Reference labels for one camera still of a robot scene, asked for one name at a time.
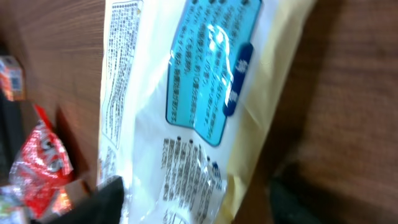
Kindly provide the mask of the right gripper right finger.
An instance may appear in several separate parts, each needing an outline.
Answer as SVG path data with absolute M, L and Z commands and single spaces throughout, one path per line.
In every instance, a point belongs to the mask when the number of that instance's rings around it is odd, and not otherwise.
M 322 224 L 280 179 L 269 182 L 269 200 L 274 224 Z

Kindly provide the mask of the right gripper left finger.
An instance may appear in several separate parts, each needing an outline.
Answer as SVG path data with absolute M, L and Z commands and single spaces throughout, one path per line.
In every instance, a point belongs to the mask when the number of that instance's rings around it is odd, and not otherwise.
M 55 199 L 50 203 L 42 218 L 37 223 L 44 224 L 118 224 L 124 202 L 123 179 L 116 175 L 99 185 L 90 196 L 73 210 L 58 215 L 51 211 Z

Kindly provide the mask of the orange tissue pack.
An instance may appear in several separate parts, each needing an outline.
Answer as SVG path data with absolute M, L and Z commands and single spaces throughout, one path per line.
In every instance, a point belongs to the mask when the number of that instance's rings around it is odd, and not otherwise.
M 9 101 L 25 100 L 24 70 L 11 55 L 1 56 L 1 89 Z
M 83 179 L 77 179 L 59 188 L 51 211 L 63 215 L 73 210 L 90 196 L 90 190 Z

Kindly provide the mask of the red snack bag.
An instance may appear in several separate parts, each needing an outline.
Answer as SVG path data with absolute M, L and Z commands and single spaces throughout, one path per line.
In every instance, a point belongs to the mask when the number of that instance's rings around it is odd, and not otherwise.
M 9 174 L 12 191 L 40 219 L 56 191 L 73 179 L 73 166 L 67 150 L 44 109 L 33 105 L 38 122 L 22 145 Z

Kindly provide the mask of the cream snack pouch blue seal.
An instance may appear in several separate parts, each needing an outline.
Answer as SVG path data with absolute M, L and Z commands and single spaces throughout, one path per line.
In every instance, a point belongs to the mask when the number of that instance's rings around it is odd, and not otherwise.
M 313 0 L 106 1 L 97 184 L 121 223 L 231 223 Z

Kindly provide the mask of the teal tissue pack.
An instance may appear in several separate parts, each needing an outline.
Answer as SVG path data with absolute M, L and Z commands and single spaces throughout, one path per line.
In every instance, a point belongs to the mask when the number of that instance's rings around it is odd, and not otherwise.
M 10 186 L 1 187 L 1 224 L 30 224 L 25 207 L 14 197 Z

